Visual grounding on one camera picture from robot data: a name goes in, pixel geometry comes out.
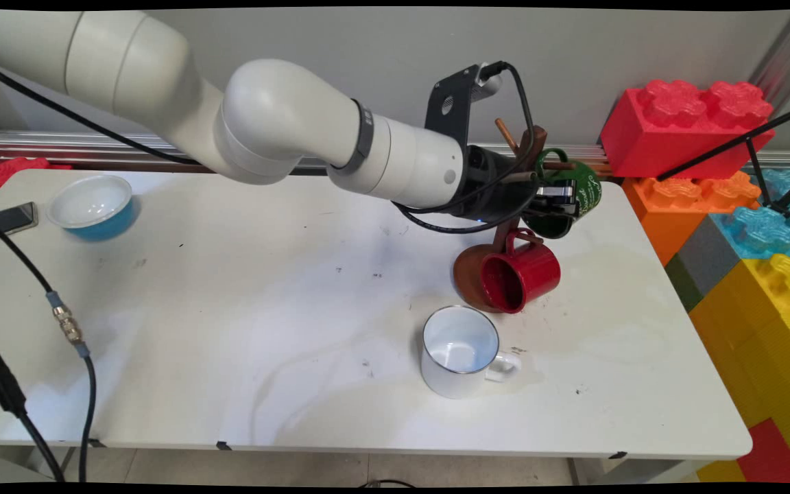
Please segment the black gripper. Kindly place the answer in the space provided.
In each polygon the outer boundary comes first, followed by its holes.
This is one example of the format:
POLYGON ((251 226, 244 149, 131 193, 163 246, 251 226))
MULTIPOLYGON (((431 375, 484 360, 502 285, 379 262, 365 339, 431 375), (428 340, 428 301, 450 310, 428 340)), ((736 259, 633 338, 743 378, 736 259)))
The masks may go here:
MULTIPOLYGON (((513 156, 504 156, 475 145, 468 146, 466 150, 468 154, 464 174, 454 199, 461 199, 464 195, 473 193, 505 173, 510 175, 508 169, 516 163, 513 156)), ((501 181, 464 203, 451 207, 451 215, 473 221, 498 221, 513 213, 518 206, 526 205, 527 201, 536 194, 546 200, 532 201, 534 215, 579 217, 579 203, 555 203, 555 201, 575 201, 576 183, 553 183, 539 187, 530 180, 510 183, 501 181)))

